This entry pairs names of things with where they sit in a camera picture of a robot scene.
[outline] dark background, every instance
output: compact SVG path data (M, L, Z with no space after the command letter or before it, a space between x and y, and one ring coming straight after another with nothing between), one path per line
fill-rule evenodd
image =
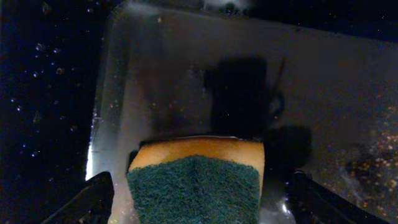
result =
M0 223L42 219L85 178L103 35L118 2L46 3L1 6ZM387 1L291 0L259 1L249 15L395 42L397 12Z

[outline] sponge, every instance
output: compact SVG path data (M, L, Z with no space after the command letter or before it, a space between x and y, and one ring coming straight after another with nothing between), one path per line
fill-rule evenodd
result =
M143 146L127 181L141 223L257 223L261 143L190 138Z

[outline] water droplet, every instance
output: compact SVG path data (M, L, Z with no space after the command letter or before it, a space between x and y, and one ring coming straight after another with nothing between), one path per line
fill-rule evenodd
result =
M42 45L42 44L37 44L37 45L36 45L36 50L38 50L38 51L44 51L44 50L45 50L45 46Z
M39 124L41 119L42 115L38 111L36 111L35 116L33 117L33 123Z
M61 49L55 48L55 49L53 50L53 52L54 52L55 54L59 54L59 53L61 53Z
M70 131L76 131L77 130L77 125L73 125L71 128L70 128Z
M65 69L57 68L57 71L56 71L57 75L62 75L64 72L65 72Z
M34 152L32 153L32 157L38 156L38 155L39 155L39 152L40 152L40 151L34 151Z
M48 13L50 13L52 11L52 8L46 2L43 2L42 10L43 10L43 13L45 15L47 15Z

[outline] green scouring pad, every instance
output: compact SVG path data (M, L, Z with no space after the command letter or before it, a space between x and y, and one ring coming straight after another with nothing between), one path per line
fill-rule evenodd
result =
M127 175L134 208L145 223L257 223L259 173L252 166L188 156Z

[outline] metal surface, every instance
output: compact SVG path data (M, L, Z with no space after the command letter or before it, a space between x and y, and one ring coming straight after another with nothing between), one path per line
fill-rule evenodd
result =
M87 179L110 171L115 189L110 223L137 223L125 178L130 152L147 139L211 131L213 102L203 88L204 71L221 59L253 56L267 62L269 83L286 57L280 82L285 113L274 127L312 130L314 150L303 170L362 209L397 221L397 187L388 185L397 181L397 132L391 123L397 117L397 98L391 97L397 95L396 45L132 2L113 14L106 42ZM385 153L390 156L382 159L390 165L377 171L385 188L364 185L348 172L350 162ZM294 223L284 203L285 183L266 178L261 223Z

